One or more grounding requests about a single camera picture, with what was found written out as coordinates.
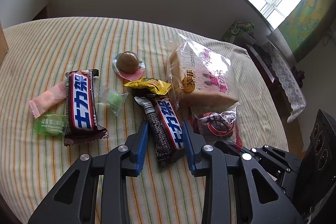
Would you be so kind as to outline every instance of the yellow green painting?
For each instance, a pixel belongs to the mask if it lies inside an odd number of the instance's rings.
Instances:
[[[335,0],[301,0],[279,25],[297,62],[325,35],[335,18],[335,6]]]

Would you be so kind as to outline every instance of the lace cloth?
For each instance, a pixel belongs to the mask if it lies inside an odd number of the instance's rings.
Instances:
[[[263,49],[270,54],[272,69],[278,77],[293,109],[291,115],[287,119],[287,123],[293,122],[306,107],[305,97],[291,72],[289,64],[278,49],[275,48],[271,42],[267,42],[263,45]]]

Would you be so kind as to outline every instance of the bread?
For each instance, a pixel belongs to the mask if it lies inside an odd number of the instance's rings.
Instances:
[[[229,107],[239,99],[230,60],[194,41],[169,56],[171,82],[178,101]]]

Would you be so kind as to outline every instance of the dark packaged snack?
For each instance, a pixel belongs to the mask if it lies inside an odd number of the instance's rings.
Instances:
[[[64,145],[88,143],[108,138],[107,129],[97,123],[93,77],[97,69],[70,71],[67,77],[67,122]]]
[[[237,126],[236,105],[221,113],[202,112],[193,108],[192,111],[190,110],[189,115],[191,115],[191,118],[193,117],[191,122],[194,131],[203,135],[208,144],[223,141],[234,145],[238,150],[243,147]]]
[[[152,94],[147,90],[132,90],[132,94],[144,108],[150,124],[159,167],[165,167],[184,156],[182,129],[169,96]]]

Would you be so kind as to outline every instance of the barcode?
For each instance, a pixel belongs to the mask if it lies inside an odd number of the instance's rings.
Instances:
[[[134,97],[134,100],[145,109],[145,113],[155,112],[152,102],[145,97]]]

